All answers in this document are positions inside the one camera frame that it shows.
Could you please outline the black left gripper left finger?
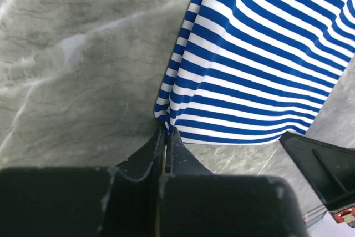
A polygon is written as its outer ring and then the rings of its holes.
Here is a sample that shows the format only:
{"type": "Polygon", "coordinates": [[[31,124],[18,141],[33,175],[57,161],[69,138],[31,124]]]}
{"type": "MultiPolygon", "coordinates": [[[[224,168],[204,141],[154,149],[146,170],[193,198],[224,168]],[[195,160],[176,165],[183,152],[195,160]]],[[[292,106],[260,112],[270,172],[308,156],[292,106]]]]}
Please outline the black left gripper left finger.
{"type": "Polygon", "coordinates": [[[165,132],[113,167],[1,170],[2,236],[154,233],[165,132]]]}

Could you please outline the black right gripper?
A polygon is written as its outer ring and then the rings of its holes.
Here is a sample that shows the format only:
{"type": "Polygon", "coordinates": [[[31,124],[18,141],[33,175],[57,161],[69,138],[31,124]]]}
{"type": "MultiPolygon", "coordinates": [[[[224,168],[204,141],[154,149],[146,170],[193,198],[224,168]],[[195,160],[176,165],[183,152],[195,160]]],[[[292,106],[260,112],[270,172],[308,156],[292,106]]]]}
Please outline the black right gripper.
{"type": "Polygon", "coordinates": [[[337,224],[354,228],[354,149],[291,132],[284,133],[280,143],[325,205],[303,214],[306,227],[330,213],[337,224]]]}

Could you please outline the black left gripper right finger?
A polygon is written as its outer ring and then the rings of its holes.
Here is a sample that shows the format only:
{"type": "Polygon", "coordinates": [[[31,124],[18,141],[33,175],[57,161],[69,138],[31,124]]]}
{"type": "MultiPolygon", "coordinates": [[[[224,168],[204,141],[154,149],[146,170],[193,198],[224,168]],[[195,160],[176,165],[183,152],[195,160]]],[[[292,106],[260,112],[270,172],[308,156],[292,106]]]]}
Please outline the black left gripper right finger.
{"type": "Polygon", "coordinates": [[[214,174],[168,138],[159,184],[160,236],[306,236],[296,195],[284,179],[214,174]]]}

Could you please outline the blue white striped tank top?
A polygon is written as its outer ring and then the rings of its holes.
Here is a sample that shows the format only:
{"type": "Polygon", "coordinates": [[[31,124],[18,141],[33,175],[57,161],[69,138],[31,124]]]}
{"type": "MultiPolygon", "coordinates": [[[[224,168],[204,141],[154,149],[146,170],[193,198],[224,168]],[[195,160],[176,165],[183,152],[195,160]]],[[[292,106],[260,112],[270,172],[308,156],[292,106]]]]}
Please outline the blue white striped tank top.
{"type": "Polygon", "coordinates": [[[193,144],[304,134],[354,56],[354,0],[191,0],[154,107],[193,144]]]}

